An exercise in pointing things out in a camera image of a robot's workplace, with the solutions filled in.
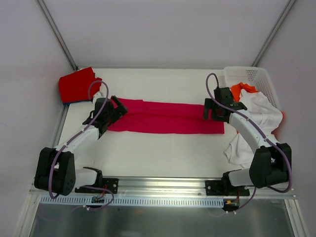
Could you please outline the magenta t shirt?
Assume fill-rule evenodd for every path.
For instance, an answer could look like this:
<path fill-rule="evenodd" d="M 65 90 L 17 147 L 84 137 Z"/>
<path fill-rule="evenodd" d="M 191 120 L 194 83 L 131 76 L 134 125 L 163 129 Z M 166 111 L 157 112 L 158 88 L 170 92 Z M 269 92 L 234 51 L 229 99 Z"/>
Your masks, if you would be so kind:
<path fill-rule="evenodd" d="M 199 104 L 163 103 L 120 98 L 128 112 L 109 130 L 152 134 L 224 134 L 224 123 L 203 119 Z"/>

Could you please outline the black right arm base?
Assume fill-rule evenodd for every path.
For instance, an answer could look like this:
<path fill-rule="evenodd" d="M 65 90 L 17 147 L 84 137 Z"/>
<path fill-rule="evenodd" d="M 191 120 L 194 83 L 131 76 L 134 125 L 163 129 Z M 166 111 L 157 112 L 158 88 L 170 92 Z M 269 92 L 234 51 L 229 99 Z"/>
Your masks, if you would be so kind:
<path fill-rule="evenodd" d="M 250 196 L 250 191 L 245 186 L 233 186 L 229 180 L 229 172 L 225 172 L 219 180 L 206 180 L 205 192 L 207 196 Z"/>

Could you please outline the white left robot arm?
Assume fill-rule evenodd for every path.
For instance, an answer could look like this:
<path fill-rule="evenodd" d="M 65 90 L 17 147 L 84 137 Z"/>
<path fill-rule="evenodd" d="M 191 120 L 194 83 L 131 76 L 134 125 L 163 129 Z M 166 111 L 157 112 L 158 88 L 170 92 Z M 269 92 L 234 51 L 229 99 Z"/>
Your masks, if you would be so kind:
<path fill-rule="evenodd" d="M 76 134 L 54 148 L 43 148 L 39 154 L 34 186 L 48 191 L 53 199 L 59 195 L 67 196 L 72 191 L 102 192 L 106 185 L 100 169 L 87 166 L 76 168 L 75 159 L 99 140 L 128 109 L 116 96 L 98 98 L 94 105 L 94 110 Z"/>

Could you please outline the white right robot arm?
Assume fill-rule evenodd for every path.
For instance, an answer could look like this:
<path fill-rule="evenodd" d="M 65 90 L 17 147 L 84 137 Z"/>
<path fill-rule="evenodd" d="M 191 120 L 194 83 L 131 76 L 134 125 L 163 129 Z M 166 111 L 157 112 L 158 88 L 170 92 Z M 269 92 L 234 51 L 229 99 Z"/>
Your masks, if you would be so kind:
<path fill-rule="evenodd" d="M 204 112 L 211 112 L 212 119 L 233 126 L 254 153 L 249 168 L 225 174 L 227 180 L 221 183 L 222 192 L 233 195 L 239 186 L 267 187 L 278 193 L 290 191 L 293 181 L 290 146 L 265 133 L 247 107 L 234 101 L 229 88 L 217 87 L 209 96 L 205 100 Z"/>

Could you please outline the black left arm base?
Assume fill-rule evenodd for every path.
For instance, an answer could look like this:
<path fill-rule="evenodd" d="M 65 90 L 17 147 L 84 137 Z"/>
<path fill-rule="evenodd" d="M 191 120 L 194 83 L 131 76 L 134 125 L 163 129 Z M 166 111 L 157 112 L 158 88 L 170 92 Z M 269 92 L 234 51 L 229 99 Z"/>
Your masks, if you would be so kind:
<path fill-rule="evenodd" d="M 88 185 L 89 188 L 79 187 L 75 188 L 75 193 L 83 194 L 101 194 L 104 189 L 110 190 L 113 194 L 118 192 L 119 179 L 118 178 L 104 178 L 100 176 L 93 185 Z"/>

